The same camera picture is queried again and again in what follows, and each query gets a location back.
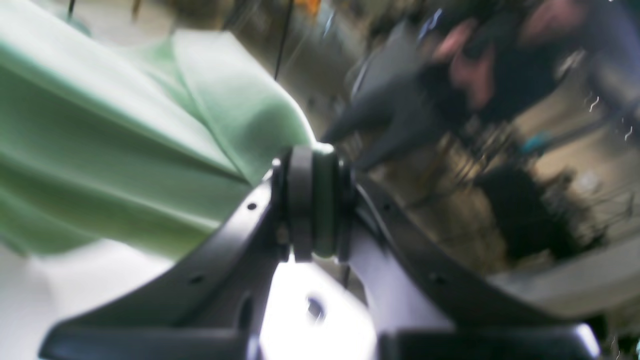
white surface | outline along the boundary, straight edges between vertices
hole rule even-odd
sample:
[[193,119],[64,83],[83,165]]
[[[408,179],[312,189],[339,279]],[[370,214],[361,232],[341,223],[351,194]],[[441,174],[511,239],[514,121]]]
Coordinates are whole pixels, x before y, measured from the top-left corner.
[[[56,321],[114,300],[171,265],[114,241],[47,259],[20,258],[0,246],[0,359],[36,359]],[[308,295],[323,303],[323,322],[311,321]],[[269,360],[364,360],[375,333],[364,306],[318,266],[282,264],[260,342]]]

green cloth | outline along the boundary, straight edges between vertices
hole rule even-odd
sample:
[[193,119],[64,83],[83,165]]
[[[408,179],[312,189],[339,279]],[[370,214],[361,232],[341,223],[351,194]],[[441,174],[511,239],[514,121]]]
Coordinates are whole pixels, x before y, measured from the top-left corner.
[[109,238],[179,258],[275,156],[314,141],[228,33],[114,51],[26,0],[0,4],[0,237],[19,252]]

orange object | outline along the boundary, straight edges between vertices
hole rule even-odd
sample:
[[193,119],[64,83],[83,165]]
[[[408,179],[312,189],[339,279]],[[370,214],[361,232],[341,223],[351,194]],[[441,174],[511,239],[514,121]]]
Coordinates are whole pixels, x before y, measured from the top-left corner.
[[315,17],[320,11],[320,4],[322,0],[296,0],[296,5],[304,5],[307,8],[309,15]]

bolt hole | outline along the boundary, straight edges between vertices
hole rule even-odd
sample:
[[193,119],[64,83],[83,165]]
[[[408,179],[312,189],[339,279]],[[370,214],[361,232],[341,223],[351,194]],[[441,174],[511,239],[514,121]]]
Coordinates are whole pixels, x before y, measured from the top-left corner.
[[204,281],[204,275],[195,274],[189,278],[189,285],[197,285]]
[[320,303],[315,297],[307,297],[307,302],[309,304],[308,313],[314,319],[316,323],[322,322],[326,313],[324,311],[324,306]]
[[447,283],[447,280],[442,275],[436,274],[434,272],[429,274],[429,280],[435,282],[438,285],[444,285]]

black plastic bracket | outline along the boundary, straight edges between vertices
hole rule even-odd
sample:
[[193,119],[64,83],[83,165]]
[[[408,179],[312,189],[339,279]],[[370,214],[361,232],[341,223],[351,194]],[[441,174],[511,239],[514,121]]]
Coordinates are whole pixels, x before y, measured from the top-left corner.
[[546,315],[460,267],[368,177],[354,177],[338,162],[333,183],[314,184],[313,158],[308,149],[295,148],[274,161],[262,184],[202,246],[139,290],[55,326],[40,357],[261,359],[257,339],[271,278],[289,248],[279,241],[278,228],[288,223],[289,237],[308,236],[303,243],[290,241],[302,247],[296,251],[302,260],[310,257],[310,243],[314,250],[331,248],[312,241],[317,222],[302,221],[312,217],[312,198],[292,198],[316,193],[314,186],[335,193],[333,255],[364,284],[378,359],[597,356],[586,325]]

